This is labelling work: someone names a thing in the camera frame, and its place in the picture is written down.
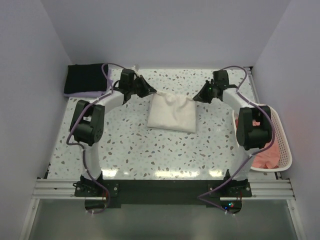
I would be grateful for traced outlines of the white t shirt red print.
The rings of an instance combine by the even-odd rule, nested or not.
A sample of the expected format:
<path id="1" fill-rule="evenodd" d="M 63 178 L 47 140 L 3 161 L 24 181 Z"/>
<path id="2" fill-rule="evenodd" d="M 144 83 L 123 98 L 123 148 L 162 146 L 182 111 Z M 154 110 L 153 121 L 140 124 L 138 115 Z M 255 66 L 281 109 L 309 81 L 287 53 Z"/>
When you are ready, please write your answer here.
<path id="1" fill-rule="evenodd" d="M 186 95 L 158 91 L 150 99 L 147 127 L 195 133 L 196 102 Z"/>

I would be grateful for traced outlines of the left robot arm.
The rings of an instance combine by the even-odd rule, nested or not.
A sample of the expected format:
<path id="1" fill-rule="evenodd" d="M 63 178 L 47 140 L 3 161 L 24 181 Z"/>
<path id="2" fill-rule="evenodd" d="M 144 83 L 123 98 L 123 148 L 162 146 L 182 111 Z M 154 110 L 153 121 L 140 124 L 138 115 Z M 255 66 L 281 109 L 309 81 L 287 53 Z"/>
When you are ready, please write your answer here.
<path id="1" fill-rule="evenodd" d="M 133 95 L 145 98 L 157 90 L 133 69 L 123 69 L 106 94 L 91 100 L 79 100 L 72 116 L 68 146 L 79 146 L 82 154 L 82 174 L 75 184 L 75 195 L 97 196 L 109 200 L 111 194 L 103 183 L 99 160 L 99 141 L 105 131 L 105 115 L 126 104 Z"/>

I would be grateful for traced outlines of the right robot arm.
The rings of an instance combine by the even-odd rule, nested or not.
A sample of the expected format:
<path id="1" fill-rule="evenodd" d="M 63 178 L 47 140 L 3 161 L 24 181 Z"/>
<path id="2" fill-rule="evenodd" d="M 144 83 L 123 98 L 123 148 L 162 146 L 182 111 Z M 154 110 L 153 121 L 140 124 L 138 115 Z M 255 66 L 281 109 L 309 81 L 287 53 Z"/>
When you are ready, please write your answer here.
<path id="1" fill-rule="evenodd" d="M 223 190 L 230 197 L 235 196 L 241 186 L 248 182 L 249 171 L 254 157 L 269 149 L 275 141 L 275 128 L 271 120 L 271 108 L 249 100 L 240 92 L 240 86 L 230 84 L 226 68 L 213 72 L 213 78 L 193 97 L 200 103 L 210 104 L 219 99 L 234 110 L 238 116 L 236 141 L 241 157 L 227 170 L 223 183 L 198 196 L 199 199 Z"/>

